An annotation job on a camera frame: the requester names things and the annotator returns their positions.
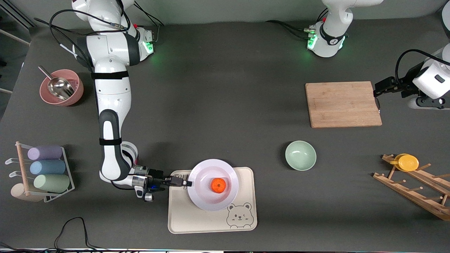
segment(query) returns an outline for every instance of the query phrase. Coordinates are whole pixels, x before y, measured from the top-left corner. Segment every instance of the bear drawing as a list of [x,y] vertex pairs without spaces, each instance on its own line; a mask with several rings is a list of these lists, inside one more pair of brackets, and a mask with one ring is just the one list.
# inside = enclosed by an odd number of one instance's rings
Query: bear drawing
[[242,206],[235,206],[231,204],[228,208],[228,217],[226,223],[228,223],[230,228],[246,227],[249,228],[253,224],[253,215],[250,212],[252,205],[245,203]]

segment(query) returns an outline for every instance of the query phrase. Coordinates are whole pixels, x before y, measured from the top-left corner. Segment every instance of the wooden cutting board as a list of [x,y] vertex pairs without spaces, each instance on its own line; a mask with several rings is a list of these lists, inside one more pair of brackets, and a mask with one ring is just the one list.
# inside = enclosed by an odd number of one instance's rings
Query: wooden cutting board
[[369,81],[307,83],[312,128],[381,126]]

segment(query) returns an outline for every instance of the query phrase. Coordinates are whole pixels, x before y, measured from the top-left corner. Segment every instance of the orange fruit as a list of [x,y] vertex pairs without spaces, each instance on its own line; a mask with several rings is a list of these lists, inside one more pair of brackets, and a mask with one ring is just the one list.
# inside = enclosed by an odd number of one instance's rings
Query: orange fruit
[[226,188],[225,180],[216,177],[211,181],[211,190],[213,192],[222,193],[225,191],[225,188]]

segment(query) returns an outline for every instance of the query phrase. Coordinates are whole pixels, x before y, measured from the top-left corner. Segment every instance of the yellow mug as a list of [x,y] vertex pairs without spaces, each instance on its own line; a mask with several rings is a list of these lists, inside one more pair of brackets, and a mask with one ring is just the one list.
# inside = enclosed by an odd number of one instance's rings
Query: yellow mug
[[410,154],[399,154],[394,158],[394,161],[390,161],[389,163],[403,172],[411,172],[419,167],[417,158]]

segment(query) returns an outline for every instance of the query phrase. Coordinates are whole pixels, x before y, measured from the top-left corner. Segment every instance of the gray table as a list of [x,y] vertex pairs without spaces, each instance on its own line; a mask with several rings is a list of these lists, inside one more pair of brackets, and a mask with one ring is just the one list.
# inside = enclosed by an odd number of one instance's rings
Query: gray table
[[[448,173],[449,112],[409,109],[400,94],[388,94],[380,97],[380,127],[312,129],[304,88],[307,82],[375,83],[392,75],[403,51],[434,52],[447,43],[439,19],[357,20],[348,32],[343,49],[321,59],[271,23],[161,28],[156,54],[129,68],[133,101],[123,139],[139,148],[141,164],[167,174],[208,158],[252,168],[258,213],[253,231],[173,235],[167,191],[144,203],[99,179],[99,130],[87,70],[46,29],[34,31],[0,124],[0,161],[16,156],[16,140],[65,145],[76,190],[51,203],[24,202],[9,194],[20,180],[8,173],[18,166],[4,166],[1,241],[50,247],[67,219],[82,216],[91,243],[109,248],[449,252],[450,223],[370,176],[387,170],[381,154],[403,152],[431,162],[431,173]],[[406,56],[400,72],[421,60]],[[42,102],[40,64],[79,72],[86,86],[82,102],[65,108]],[[315,147],[313,169],[286,166],[283,149],[294,140]],[[84,247],[80,223],[68,225],[60,246]]]

